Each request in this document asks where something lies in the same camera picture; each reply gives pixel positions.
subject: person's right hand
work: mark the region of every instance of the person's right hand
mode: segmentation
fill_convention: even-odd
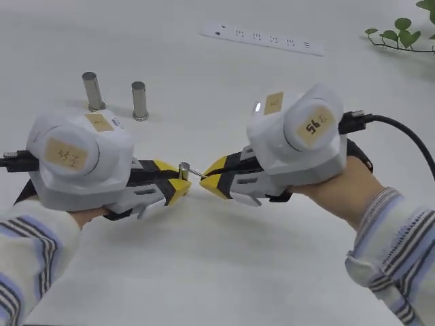
[[[328,212],[344,219],[358,230],[366,207],[385,188],[358,158],[349,156],[342,174],[315,185],[292,186]]]

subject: metal peg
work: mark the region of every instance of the metal peg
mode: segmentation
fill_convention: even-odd
[[[192,170],[190,168],[190,164],[188,164],[187,162],[181,162],[178,166],[178,171],[179,171],[179,178],[183,179],[183,180],[189,179],[189,173],[197,175],[198,177],[201,177],[201,179],[207,178],[206,175],[203,175],[203,174],[199,173],[198,171]]]
[[[133,118],[137,121],[148,119],[145,84],[142,81],[135,81],[131,84],[131,90],[133,92]]]
[[[98,86],[97,75],[88,71],[82,75],[84,89],[88,95],[89,111],[95,112],[106,108],[106,104],[101,98],[100,88]]]

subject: plant stem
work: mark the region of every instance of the plant stem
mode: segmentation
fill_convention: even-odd
[[[383,48],[389,48],[389,49],[395,49],[395,50],[400,50],[400,51],[407,51],[407,52],[415,52],[415,53],[433,53],[435,54],[435,50],[434,47],[432,47],[432,50],[414,50],[413,47],[411,46],[410,49],[404,49],[404,48],[399,48],[399,47],[395,47],[395,46],[389,46],[388,44],[386,44],[382,38],[382,43],[375,43],[370,36],[368,36],[369,41],[371,42],[371,44],[373,44],[374,46],[382,46]]]

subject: wrist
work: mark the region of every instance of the wrist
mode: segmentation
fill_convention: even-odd
[[[348,209],[339,217],[345,220],[355,231],[358,231],[367,208],[385,189],[380,183],[376,182],[368,187],[359,187],[354,192],[350,192]]]

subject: cable plug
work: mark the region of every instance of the cable plug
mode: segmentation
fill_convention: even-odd
[[[39,160],[29,151],[12,151],[0,158],[0,167],[8,172],[30,172],[39,170]]]
[[[371,114],[364,111],[346,112],[338,124],[339,134],[350,134],[351,132],[365,130],[366,124],[372,122]]]

